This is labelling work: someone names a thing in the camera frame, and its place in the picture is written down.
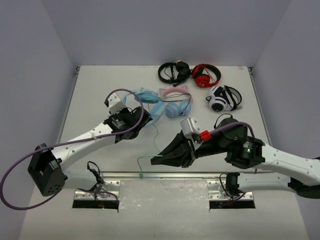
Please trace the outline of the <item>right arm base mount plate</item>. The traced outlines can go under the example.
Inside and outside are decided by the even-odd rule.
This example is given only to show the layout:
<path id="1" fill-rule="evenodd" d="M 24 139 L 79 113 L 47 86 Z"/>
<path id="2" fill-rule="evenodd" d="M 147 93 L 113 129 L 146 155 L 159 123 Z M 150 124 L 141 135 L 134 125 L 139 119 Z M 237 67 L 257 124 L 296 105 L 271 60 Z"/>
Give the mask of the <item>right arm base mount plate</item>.
<path id="1" fill-rule="evenodd" d="M 206 180 L 208 189 L 208 198 L 211 201 L 228 201 L 236 200 L 241 197 L 240 201 L 253 200 L 254 196 L 251 191 L 247 193 L 239 192 L 229 188 L 226 184 L 225 177 L 209 178 Z"/>

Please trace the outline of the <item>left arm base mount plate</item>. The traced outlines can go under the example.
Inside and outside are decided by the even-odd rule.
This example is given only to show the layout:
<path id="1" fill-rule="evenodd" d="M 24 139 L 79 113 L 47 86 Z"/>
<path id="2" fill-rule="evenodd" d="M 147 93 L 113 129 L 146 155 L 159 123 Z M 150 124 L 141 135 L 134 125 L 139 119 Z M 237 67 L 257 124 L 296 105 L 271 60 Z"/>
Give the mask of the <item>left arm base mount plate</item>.
<path id="1" fill-rule="evenodd" d="M 120 202 L 120 186 L 119 179 L 105 179 L 104 185 L 100 190 L 82 191 L 76 189 L 73 199 L 75 201 L 98 201 L 98 202 Z"/>

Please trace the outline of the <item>light blue gaming headphones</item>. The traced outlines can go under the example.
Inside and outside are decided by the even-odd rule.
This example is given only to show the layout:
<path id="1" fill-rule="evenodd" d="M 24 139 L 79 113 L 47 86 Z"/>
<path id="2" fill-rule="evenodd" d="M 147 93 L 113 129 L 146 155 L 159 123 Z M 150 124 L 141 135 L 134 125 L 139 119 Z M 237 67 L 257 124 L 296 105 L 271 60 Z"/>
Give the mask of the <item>light blue gaming headphones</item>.
<path id="1" fill-rule="evenodd" d="M 148 112 L 151 120 L 145 125 L 145 127 L 155 124 L 165 112 L 165 104 L 159 94 L 153 90 L 143 87 L 131 91 L 138 96 L 143 104 L 148 106 Z"/>

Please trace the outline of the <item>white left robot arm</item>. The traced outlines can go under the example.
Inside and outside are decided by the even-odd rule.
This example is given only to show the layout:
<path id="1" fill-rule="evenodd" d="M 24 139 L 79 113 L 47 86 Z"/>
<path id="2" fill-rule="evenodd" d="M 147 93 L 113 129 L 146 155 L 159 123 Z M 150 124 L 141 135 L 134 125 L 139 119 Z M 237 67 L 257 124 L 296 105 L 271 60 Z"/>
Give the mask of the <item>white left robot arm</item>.
<path id="1" fill-rule="evenodd" d="M 44 197 L 57 194 L 62 189 L 100 192 L 106 184 L 97 170 L 72 170 L 71 165 L 100 148 L 136 138 L 151 120 L 150 113 L 140 106 L 133 111 L 123 108 L 63 146 L 47 147 L 44 143 L 37 146 L 28 173 Z"/>

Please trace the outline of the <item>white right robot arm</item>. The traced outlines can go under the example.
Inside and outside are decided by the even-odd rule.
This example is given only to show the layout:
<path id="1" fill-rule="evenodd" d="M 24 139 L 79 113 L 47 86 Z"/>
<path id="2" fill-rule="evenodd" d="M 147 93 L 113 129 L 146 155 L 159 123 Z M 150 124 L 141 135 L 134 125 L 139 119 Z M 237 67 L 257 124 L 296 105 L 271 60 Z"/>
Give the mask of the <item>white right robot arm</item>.
<path id="1" fill-rule="evenodd" d="M 223 119 L 212 131 L 200 132 L 194 118 L 181 123 L 172 142 L 154 156 L 151 165 L 190 167 L 196 159 L 225 153 L 225 162 L 263 173 L 230 172 L 222 190 L 234 200 L 252 191 L 288 191 L 307 199 L 320 197 L 320 159 L 296 156 L 255 137 L 252 127 L 233 117 Z"/>

